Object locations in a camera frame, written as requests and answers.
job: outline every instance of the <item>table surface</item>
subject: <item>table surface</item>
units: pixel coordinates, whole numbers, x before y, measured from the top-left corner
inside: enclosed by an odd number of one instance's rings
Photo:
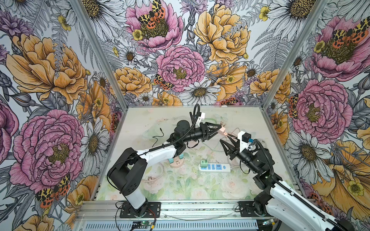
[[[113,149],[108,168],[113,166],[122,152],[129,147],[134,150],[143,150],[152,147],[158,137],[156,146],[165,142],[173,133],[180,120],[190,122],[189,112],[192,107],[154,107],[129,108],[119,133],[117,143]],[[264,141],[275,161],[274,170],[291,187],[292,181],[286,171],[278,149],[272,139],[263,119],[260,108],[257,107],[201,107],[206,113],[204,122],[222,123],[227,132],[237,134],[245,130],[252,134],[253,139]],[[184,164],[173,168],[168,161],[155,164],[145,171],[140,189],[148,200],[228,200],[253,199],[261,190],[254,183],[252,172],[244,174],[239,167],[239,160],[228,160],[219,140],[222,135],[217,134],[211,140],[200,142],[195,148],[186,148]],[[231,163],[230,173],[206,173],[198,171],[201,160],[210,163]],[[96,200],[125,200],[116,189],[110,186],[106,177],[102,177],[101,187]]]

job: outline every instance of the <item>robotic arm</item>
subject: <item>robotic arm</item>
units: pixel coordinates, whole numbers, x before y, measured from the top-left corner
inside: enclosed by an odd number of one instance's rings
[[[222,128],[219,124],[201,122],[205,113],[200,112],[199,104],[195,105],[193,114],[190,112],[190,118],[191,125],[186,120],[179,121],[174,133],[160,146],[139,151],[127,148],[108,171],[107,178],[125,196],[130,203],[130,213],[136,217],[143,216],[148,206],[148,200],[138,189],[145,170],[158,162],[179,156],[185,150],[186,142],[209,140]]]
[[[256,173],[253,179],[263,190],[254,198],[252,208],[240,207],[241,210],[254,211],[258,216],[268,213],[295,231],[354,231],[349,221],[337,220],[319,210],[282,181],[282,178],[274,173],[275,163],[271,154],[257,139],[251,139],[251,135],[246,132],[239,132],[237,137],[228,137],[232,144],[220,140],[225,154],[231,160],[238,157]]]

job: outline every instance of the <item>green plug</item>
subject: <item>green plug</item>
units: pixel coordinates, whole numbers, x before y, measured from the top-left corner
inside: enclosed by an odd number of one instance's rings
[[[208,161],[207,160],[201,160],[201,167],[207,167]]]

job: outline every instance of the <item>round power socket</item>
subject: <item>round power socket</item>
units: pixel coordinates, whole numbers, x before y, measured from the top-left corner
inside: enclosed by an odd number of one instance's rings
[[[174,158],[173,163],[171,163],[171,167],[173,168],[179,168],[184,164],[185,158],[180,159],[178,156]]]

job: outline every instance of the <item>pink plug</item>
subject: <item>pink plug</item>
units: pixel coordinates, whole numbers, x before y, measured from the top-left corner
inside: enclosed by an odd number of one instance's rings
[[[225,130],[226,130],[226,128],[224,126],[222,126],[217,132],[220,133],[223,136],[227,136],[228,133],[225,132]]]

